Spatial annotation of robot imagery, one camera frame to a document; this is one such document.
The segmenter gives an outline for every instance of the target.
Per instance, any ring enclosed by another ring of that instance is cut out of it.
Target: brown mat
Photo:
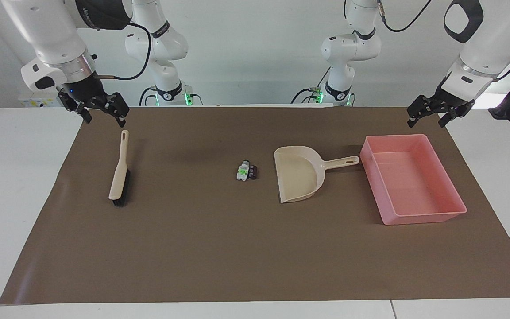
[[[139,109],[125,208],[108,200],[120,129],[82,125],[0,304],[510,297],[510,239],[437,117],[404,109]],[[361,165],[279,204],[273,151],[358,155],[425,133],[468,212],[384,226]],[[235,180],[244,159],[259,180]]]

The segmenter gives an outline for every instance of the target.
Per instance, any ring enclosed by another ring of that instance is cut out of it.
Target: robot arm
[[[370,60],[381,52],[381,39],[375,34],[378,15],[377,0],[348,0],[346,17],[354,32],[333,36],[322,43],[322,56],[332,67],[321,88],[324,102],[345,105],[355,76],[349,62]]]
[[[158,0],[133,0],[134,20],[147,28],[154,38],[147,70],[155,81],[157,100],[161,105],[186,105],[191,101],[191,88],[178,77],[178,71],[170,61],[180,60],[188,54],[188,43],[166,20]],[[129,34],[125,40],[127,53],[144,62],[148,40],[144,32]]]
[[[445,113],[444,127],[464,117],[510,63],[510,0],[454,0],[446,12],[448,35],[465,43],[434,96],[420,95],[408,107],[409,126],[433,113]]]
[[[2,4],[23,37],[35,49],[36,58],[21,70],[33,91],[62,85],[58,96],[68,111],[75,111],[89,123],[87,109],[101,109],[125,125],[129,107],[121,94],[105,93],[93,58],[77,35],[69,8],[95,29],[121,30],[131,20],[127,0],[2,0]]]

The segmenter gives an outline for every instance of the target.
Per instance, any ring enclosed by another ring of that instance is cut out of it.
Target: dustpan handle
[[[338,169],[340,167],[352,166],[359,164],[359,157],[351,156],[340,159],[334,159],[332,161],[324,162],[324,168],[327,170]]]

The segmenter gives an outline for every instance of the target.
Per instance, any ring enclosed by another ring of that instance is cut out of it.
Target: beige dustpan
[[[352,156],[324,161],[309,147],[282,147],[275,151],[275,167],[281,202],[298,202],[311,197],[324,183],[326,170],[359,164]]]

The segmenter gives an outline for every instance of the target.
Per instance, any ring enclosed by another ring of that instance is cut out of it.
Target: pink plastic tray
[[[426,135],[367,136],[360,155],[385,225],[444,222],[467,211]]]

